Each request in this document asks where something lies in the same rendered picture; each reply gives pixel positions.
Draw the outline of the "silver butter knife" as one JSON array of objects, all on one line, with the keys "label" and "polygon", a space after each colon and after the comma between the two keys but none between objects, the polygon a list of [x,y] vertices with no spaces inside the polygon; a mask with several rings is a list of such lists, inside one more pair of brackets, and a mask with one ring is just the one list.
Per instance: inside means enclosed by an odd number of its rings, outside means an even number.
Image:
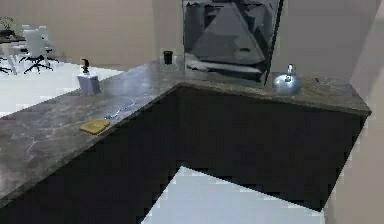
[{"label": "silver butter knife", "polygon": [[105,116],[104,119],[107,119],[107,120],[109,120],[109,119],[114,119],[114,118],[116,118],[116,117],[119,115],[120,112],[129,109],[130,107],[134,106],[135,104],[136,104],[136,103],[133,102],[133,103],[131,103],[131,104],[129,104],[129,105],[123,107],[123,108],[120,108],[120,109],[117,110],[115,113],[113,113],[113,114],[111,114],[111,115],[107,115],[107,116]]}]

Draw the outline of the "silver kettle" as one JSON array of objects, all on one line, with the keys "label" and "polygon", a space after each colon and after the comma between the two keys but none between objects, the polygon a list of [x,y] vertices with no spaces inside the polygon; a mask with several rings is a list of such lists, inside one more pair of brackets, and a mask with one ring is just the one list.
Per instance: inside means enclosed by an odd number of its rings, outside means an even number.
[{"label": "silver kettle", "polygon": [[296,95],[301,90],[301,79],[293,64],[289,64],[286,72],[272,73],[272,89],[282,95]]}]

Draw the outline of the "white table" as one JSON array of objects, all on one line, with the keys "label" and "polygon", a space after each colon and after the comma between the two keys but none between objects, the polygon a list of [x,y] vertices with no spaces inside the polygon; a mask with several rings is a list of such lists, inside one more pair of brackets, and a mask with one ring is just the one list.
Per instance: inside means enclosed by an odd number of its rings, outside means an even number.
[{"label": "white table", "polygon": [[14,75],[17,74],[17,71],[14,65],[16,57],[14,56],[15,50],[13,47],[18,44],[25,45],[25,38],[13,35],[9,37],[0,36],[0,49],[4,53],[4,56],[7,59],[10,69]]}]

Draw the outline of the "white office chair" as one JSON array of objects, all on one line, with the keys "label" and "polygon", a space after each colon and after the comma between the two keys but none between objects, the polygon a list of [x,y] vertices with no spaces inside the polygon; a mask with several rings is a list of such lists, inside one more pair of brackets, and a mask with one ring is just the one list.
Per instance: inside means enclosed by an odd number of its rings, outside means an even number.
[{"label": "white office chair", "polygon": [[33,62],[24,73],[30,72],[33,68],[36,68],[37,71],[40,71],[41,68],[52,70],[50,63],[48,62],[47,52],[40,31],[38,29],[25,30],[24,37],[28,50],[27,60]]}]

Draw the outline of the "white soap dispenser black pump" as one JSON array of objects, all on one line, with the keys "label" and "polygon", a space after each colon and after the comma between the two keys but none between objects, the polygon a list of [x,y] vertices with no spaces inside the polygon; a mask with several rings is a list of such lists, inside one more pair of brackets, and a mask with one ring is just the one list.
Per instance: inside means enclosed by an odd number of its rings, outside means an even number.
[{"label": "white soap dispenser black pump", "polygon": [[86,58],[82,58],[82,72],[77,76],[81,91],[86,95],[95,95],[101,92],[100,82],[97,75],[89,71],[90,63]]}]

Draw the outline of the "dark marble kitchen counter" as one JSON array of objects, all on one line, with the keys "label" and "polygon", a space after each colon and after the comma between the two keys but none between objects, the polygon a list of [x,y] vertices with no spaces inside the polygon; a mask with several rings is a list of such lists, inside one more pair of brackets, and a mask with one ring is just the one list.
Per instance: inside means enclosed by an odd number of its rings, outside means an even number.
[{"label": "dark marble kitchen counter", "polygon": [[180,167],[319,211],[371,113],[330,78],[281,96],[150,62],[101,87],[0,118],[0,224],[140,224]]}]

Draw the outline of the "green house plant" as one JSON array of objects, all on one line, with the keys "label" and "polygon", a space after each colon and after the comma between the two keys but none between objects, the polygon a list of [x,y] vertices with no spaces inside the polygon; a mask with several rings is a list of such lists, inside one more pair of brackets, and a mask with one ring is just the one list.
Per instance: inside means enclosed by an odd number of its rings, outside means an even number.
[{"label": "green house plant", "polygon": [[12,26],[14,25],[14,19],[12,17],[0,16],[0,24],[3,26],[3,29],[0,30],[1,37],[8,37],[15,34],[12,30]]}]

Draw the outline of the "yellow sponge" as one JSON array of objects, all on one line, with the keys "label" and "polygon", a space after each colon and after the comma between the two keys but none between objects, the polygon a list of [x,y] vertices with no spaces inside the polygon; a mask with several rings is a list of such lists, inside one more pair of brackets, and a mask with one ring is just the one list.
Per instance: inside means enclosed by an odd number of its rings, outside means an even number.
[{"label": "yellow sponge", "polygon": [[82,124],[79,127],[79,130],[92,135],[97,135],[105,130],[109,125],[110,122],[106,119],[96,119]]}]

